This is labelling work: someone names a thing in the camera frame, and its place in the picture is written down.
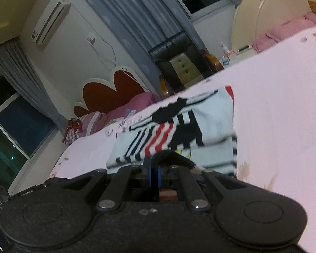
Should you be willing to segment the striped red black white sweater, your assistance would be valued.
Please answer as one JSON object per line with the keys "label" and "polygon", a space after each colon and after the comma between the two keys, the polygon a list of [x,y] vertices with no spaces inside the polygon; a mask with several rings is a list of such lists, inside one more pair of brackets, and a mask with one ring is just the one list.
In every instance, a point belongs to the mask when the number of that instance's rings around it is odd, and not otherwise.
{"label": "striped red black white sweater", "polygon": [[118,131],[107,168],[140,164],[147,156],[172,150],[197,168],[237,175],[234,95],[230,86],[160,107]]}

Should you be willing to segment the magenta blanket on left bed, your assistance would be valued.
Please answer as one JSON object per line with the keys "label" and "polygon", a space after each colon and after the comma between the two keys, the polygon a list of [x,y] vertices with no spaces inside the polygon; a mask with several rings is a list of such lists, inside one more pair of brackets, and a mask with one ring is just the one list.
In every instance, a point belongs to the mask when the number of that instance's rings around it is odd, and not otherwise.
{"label": "magenta blanket on left bed", "polygon": [[106,115],[104,115],[103,124],[101,127],[104,128],[111,120],[125,118],[126,110],[136,110],[139,112],[159,101],[161,101],[161,98],[154,93],[146,92],[138,94],[125,105],[117,107],[109,113],[106,113]]}

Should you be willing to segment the pink striped pillow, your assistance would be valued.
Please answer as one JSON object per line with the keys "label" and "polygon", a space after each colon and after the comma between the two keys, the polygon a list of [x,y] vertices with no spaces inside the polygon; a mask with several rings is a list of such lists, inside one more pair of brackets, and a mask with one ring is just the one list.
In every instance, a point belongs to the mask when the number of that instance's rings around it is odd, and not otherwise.
{"label": "pink striped pillow", "polygon": [[77,139],[80,139],[85,136],[92,135],[100,130],[100,127],[103,123],[103,118],[104,118],[105,113],[100,113],[99,111],[95,111],[93,113],[89,113],[86,115],[83,115],[82,117],[78,117],[76,119],[80,119],[83,123],[83,132],[70,132],[66,135],[64,135],[64,138],[62,142],[66,145],[69,146],[74,141]]}

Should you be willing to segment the red yellow doll on pillow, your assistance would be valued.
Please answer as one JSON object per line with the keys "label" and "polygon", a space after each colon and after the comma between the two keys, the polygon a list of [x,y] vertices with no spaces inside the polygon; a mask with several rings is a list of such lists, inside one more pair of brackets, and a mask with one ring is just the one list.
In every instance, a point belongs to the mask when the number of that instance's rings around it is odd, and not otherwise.
{"label": "red yellow doll on pillow", "polygon": [[71,118],[70,120],[68,120],[66,135],[70,132],[83,132],[83,123],[80,119]]}

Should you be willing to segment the red heart-shaped headboard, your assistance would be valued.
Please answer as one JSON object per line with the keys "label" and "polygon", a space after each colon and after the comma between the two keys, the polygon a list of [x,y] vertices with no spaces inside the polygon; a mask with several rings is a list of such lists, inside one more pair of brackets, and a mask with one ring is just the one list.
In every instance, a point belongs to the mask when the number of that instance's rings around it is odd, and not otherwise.
{"label": "red heart-shaped headboard", "polygon": [[82,101],[76,102],[73,107],[74,115],[81,117],[95,111],[109,113],[146,91],[132,71],[117,67],[111,72],[109,80],[86,80],[82,89]]}

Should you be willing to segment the plastic bottle on nightstand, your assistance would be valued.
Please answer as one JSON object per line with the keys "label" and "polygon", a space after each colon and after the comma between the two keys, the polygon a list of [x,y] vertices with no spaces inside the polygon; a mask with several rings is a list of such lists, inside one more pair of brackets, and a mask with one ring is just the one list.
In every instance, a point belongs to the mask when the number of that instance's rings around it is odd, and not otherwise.
{"label": "plastic bottle on nightstand", "polygon": [[228,48],[223,42],[221,43],[221,48],[222,48],[222,50],[223,50],[225,56],[229,57],[230,50],[229,50],[229,48]]}

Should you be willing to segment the pink floral bed sheet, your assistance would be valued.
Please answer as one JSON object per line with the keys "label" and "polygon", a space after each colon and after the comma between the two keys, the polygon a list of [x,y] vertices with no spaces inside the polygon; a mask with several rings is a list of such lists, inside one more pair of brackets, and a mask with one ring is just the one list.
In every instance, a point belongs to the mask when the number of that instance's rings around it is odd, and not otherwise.
{"label": "pink floral bed sheet", "polygon": [[125,202],[62,252],[316,252],[316,27],[182,93],[231,85],[237,179],[205,172],[207,211]]}

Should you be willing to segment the left grey-blue curtain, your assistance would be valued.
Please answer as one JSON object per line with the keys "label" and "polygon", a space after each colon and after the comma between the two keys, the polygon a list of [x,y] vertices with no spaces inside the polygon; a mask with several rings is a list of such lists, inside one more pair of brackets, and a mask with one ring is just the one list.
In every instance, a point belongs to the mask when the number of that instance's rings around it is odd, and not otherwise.
{"label": "left grey-blue curtain", "polygon": [[30,105],[66,133],[67,119],[51,101],[18,38],[0,44],[0,73]]}

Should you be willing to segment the cream arched headboard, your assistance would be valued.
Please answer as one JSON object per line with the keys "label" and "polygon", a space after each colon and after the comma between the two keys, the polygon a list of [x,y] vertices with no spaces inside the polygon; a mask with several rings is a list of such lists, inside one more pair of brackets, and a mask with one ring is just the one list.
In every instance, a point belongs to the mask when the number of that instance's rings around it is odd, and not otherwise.
{"label": "cream arched headboard", "polygon": [[232,25],[232,49],[250,46],[255,39],[276,25],[310,11],[308,2],[316,0],[241,0]]}

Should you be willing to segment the pink pillow on right bed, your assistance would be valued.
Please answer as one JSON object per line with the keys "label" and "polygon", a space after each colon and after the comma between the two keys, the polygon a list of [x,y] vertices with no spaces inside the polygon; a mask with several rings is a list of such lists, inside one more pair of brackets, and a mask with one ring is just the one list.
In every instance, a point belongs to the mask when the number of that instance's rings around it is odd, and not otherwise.
{"label": "pink pillow on right bed", "polygon": [[272,29],[258,37],[253,43],[253,49],[257,53],[264,52],[279,42],[292,37],[293,35],[316,26],[316,14],[312,11],[291,19],[281,25],[275,25]]}

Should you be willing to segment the white wall air conditioner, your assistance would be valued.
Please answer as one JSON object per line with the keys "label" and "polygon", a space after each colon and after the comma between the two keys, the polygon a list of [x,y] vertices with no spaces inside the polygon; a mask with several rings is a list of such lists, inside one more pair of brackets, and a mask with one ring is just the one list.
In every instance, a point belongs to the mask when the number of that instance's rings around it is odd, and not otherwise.
{"label": "white wall air conditioner", "polygon": [[70,7],[71,4],[65,0],[50,0],[32,32],[31,38],[34,43],[43,44]]}

